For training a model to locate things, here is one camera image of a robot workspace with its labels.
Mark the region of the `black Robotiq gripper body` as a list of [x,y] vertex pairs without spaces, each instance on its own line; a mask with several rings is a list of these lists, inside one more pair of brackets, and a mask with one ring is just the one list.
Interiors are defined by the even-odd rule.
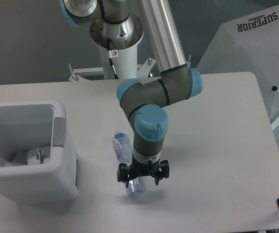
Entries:
[[163,173],[159,171],[159,164],[160,160],[157,160],[155,163],[142,164],[132,157],[129,177],[135,179],[137,177],[151,176],[155,179],[163,179]]

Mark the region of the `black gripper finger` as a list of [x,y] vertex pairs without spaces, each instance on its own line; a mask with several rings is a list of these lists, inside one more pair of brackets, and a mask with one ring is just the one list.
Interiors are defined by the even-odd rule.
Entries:
[[136,177],[132,165],[120,163],[117,170],[117,181],[122,182],[126,187],[129,187],[130,181],[134,179],[136,179]]
[[156,171],[153,173],[154,175],[153,177],[155,179],[155,185],[158,185],[162,179],[169,178],[169,172],[170,172],[170,167],[169,167],[168,160],[163,160],[159,162]]

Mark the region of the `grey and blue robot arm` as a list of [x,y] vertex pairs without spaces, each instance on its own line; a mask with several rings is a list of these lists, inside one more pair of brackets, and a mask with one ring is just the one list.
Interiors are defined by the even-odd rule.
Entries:
[[110,70],[115,79],[117,57],[135,45],[148,31],[160,78],[148,83],[137,79],[124,80],[116,96],[134,133],[133,152],[129,165],[121,163],[117,180],[128,184],[138,177],[151,176],[155,182],[169,177],[169,163],[161,160],[168,117],[164,107],[187,100],[201,93],[203,80],[198,70],[190,68],[166,0],[138,2],[145,25],[135,23],[127,0],[62,0],[60,6],[70,25],[91,23],[93,40],[105,48]]

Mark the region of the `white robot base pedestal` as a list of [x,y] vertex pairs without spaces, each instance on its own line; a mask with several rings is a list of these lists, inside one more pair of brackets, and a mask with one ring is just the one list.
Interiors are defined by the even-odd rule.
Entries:
[[143,23],[133,13],[119,24],[92,22],[90,36],[99,48],[104,79],[137,78],[137,46],[143,35]]

